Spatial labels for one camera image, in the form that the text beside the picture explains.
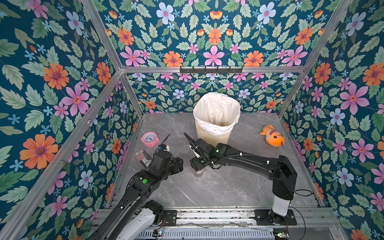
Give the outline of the clear jar with white lid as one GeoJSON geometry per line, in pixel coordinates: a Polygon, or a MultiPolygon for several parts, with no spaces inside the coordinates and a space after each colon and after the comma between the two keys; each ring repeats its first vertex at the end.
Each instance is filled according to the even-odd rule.
{"type": "Polygon", "coordinates": [[[194,172],[195,177],[202,177],[204,174],[204,170],[199,170],[194,172]]]}

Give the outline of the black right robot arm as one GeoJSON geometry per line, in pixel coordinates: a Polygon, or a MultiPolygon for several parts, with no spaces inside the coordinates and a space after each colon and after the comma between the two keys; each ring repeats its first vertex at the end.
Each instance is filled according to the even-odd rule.
{"type": "Polygon", "coordinates": [[[184,136],[195,154],[190,163],[196,172],[206,167],[213,170],[221,167],[237,167],[262,175],[273,182],[272,212],[281,217],[288,214],[289,206],[294,199],[298,174],[287,157],[282,155],[278,158],[258,156],[240,151],[227,144],[220,143],[214,147],[203,139],[192,139],[187,133],[184,133],[184,136]]]}

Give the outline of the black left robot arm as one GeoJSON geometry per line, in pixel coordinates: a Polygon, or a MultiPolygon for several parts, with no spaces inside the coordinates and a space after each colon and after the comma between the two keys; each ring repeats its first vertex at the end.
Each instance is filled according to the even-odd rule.
{"type": "Polygon", "coordinates": [[[149,166],[133,175],[117,206],[89,240],[133,240],[145,228],[163,221],[164,207],[155,201],[146,201],[162,181],[184,169],[184,161],[173,157],[166,141],[155,150],[149,166]]]}

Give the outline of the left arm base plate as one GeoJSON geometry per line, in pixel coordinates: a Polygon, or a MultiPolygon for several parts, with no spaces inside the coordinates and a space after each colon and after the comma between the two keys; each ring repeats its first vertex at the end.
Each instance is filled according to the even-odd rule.
{"type": "Polygon", "coordinates": [[[174,227],[177,224],[178,212],[176,210],[162,211],[157,220],[158,227],[174,227]]]}

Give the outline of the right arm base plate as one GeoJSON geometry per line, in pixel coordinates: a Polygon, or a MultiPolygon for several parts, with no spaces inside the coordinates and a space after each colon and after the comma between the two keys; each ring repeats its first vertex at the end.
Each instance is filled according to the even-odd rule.
{"type": "Polygon", "coordinates": [[[285,217],[274,213],[272,210],[254,210],[254,213],[258,226],[296,226],[298,224],[292,210],[288,210],[285,217]]]}

